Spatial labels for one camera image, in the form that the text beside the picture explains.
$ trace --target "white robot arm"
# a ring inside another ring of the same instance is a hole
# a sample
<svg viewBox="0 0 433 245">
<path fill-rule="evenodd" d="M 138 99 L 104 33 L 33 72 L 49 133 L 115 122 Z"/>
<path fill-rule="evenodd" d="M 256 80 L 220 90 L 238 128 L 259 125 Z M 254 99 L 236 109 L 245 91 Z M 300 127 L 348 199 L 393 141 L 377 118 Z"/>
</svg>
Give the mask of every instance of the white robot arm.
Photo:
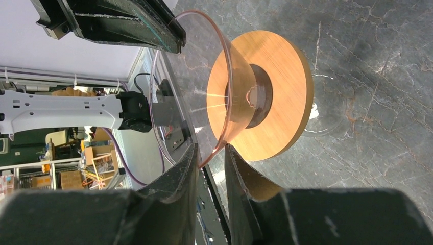
<svg viewBox="0 0 433 245">
<path fill-rule="evenodd" d="M 148 132 L 149 103 L 136 92 L 101 97 L 46 96 L 0 92 L 0 134 L 41 128 L 95 126 Z"/>
</svg>

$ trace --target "white wall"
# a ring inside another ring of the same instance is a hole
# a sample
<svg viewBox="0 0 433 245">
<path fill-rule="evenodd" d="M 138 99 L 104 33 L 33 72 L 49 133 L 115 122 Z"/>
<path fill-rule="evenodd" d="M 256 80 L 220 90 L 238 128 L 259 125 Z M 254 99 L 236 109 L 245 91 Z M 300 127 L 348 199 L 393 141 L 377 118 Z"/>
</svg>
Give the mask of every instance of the white wall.
<svg viewBox="0 0 433 245">
<path fill-rule="evenodd" d="M 128 77 L 139 47 L 95 44 L 73 33 L 55 40 L 38 20 L 30 0 L 1 0 L 0 66 Z"/>
</svg>

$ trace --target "marble countertop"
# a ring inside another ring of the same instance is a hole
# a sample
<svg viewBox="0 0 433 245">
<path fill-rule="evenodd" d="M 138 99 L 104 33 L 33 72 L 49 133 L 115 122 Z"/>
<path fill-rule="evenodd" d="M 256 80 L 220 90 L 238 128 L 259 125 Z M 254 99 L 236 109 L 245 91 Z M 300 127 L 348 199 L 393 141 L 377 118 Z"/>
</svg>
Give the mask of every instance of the marble countertop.
<svg viewBox="0 0 433 245">
<path fill-rule="evenodd" d="M 338 130 L 301 137 L 252 166 L 287 188 L 402 190 L 433 228 L 433 2 L 179 0 L 174 13 L 189 9 L 207 13 L 231 39 L 280 34 L 312 72 L 331 72 L 349 88 Z M 210 167 L 227 205 L 223 154 Z"/>
</svg>

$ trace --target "wooden disc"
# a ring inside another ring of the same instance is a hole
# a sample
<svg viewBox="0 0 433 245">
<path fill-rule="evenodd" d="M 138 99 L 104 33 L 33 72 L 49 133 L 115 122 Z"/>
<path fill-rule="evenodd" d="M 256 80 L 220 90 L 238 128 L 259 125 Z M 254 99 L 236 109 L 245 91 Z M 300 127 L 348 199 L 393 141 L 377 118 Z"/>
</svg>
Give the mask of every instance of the wooden disc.
<svg viewBox="0 0 433 245">
<path fill-rule="evenodd" d="M 273 97 L 266 118 L 257 126 L 240 131 L 229 143 L 247 161 L 269 159 L 291 147 L 308 123 L 314 91 L 311 71 L 302 52 L 275 33 L 252 31 L 231 43 L 247 63 L 265 70 L 271 80 Z M 208 96 L 216 93 L 210 89 L 226 86 L 226 76 L 220 76 L 227 74 L 223 70 L 227 69 L 225 63 L 224 54 L 220 54 L 209 77 Z M 219 123 L 213 122 L 213 118 L 209 116 L 211 126 Z M 214 134 L 219 138 L 219 132 L 214 130 Z"/>
</svg>

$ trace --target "cable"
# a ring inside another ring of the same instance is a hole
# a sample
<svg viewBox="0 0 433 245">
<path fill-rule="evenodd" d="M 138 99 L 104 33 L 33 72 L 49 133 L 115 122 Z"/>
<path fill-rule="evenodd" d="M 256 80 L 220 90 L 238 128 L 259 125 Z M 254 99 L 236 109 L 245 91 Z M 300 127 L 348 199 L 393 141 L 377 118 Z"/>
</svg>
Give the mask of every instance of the cable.
<svg viewBox="0 0 433 245">
<path fill-rule="evenodd" d="M 123 165 L 123 167 L 125 168 L 125 171 L 128 173 L 128 175 L 131 177 L 131 179 L 133 179 L 135 182 L 137 182 L 138 184 L 140 184 L 140 185 L 142 185 L 142 186 L 147 186 L 146 183 L 143 183 L 143 182 L 139 181 L 139 180 L 138 180 L 138 179 L 137 179 L 137 178 L 136 178 L 136 177 L 131 173 L 131 171 L 129 170 L 129 167 L 128 167 L 128 165 L 126 164 L 125 159 L 124 159 L 124 157 L 123 157 L 123 154 L 122 154 L 122 152 L 121 152 L 121 148 L 120 148 L 119 144 L 117 143 L 117 140 L 114 138 L 114 135 L 111 133 L 111 131 L 110 131 L 109 129 L 107 129 L 107 128 L 102 128 L 102 129 L 104 129 L 104 131 L 108 134 L 108 136 L 110 137 L 110 139 L 114 142 L 114 148 L 116 148 L 116 151 L 118 152 L 118 154 L 119 154 L 119 156 L 120 156 L 120 159 L 121 159 L 122 165 Z M 164 173 L 164 172 L 165 172 L 165 164 L 164 164 L 164 156 L 163 156 L 163 154 L 162 154 L 161 149 L 159 149 L 159 156 L 161 157 L 161 161 L 162 161 L 162 173 Z"/>
<path fill-rule="evenodd" d="M 18 87 L 16 86 L 16 84 L 14 82 L 9 82 L 10 84 L 12 84 L 12 86 L 15 87 L 15 90 L 18 91 Z"/>
<path fill-rule="evenodd" d="M 138 88 L 138 90 L 141 91 L 142 94 L 144 94 L 143 90 L 137 85 L 137 82 L 136 82 L 136 78 L 139 75 L 150 75 L 150 74 L 149 73 L 139 73 L 134 78 L 134 84 L 135 84 L 135 86 Z M 128 91 L 128 87 L 127 86 L 124 86 L 124 88 L 125 88 L 125 91 Z M 137 182 L 138 184 L 140 184 L 142 186 L 147 186 L 146 183 L 143 183 L 142 181 L 139 181 L 131 173 L 131 171 L 129 170 L 129 167 L 126 164 L 125 158 L 123 157 L 123 154 L 121 152 L 121 148 L 120 148 L 119 144 L 117 143 L 117 140 L 114 138 L 114 135 L 111 133 L 111 131 L 109 129 L 107 129 L 107 128 L 102 128 L 102 129 L 108 134 L 108 136 L 110 137 L 110 139 L 114 142 L 114 147 L 116 148 L 116 152 L 119 154 L 119 157 L 121 159 L 122 165 L 125 168 L 125 171 L 128 173 L 128 175 L 131 177 L 131 179 L 133 179 L 135 182 Z M 164 173 L 165 172 L 164 155 L 162 154 L 161 148 L 159 146 L 158 146 L 158 149 L 159 149 L 159 156 L 161 157 L 161 162 L 162 162 L 162 173 Z"/>
<path fill-rule="evenodd" d="M 138 90 L 140 90 L 140 92 L 142 93 L 142 94 L 144 94 L 145 92 L 140 88 L 140 86 L 137 84 L 137 77 L 138 76 L 141 76 L 141 75 L 148 75 L 148 76 L 150 76 L 150 73 L 147 73 L 147 72 L 141 72 L 141 73 L 138 73 L 137 75 L 135 75 L 135 77 L 134 77 L 134 85 L 135 85 L 135 87 L 137 87 L 137 89 Z"/>
</svg>

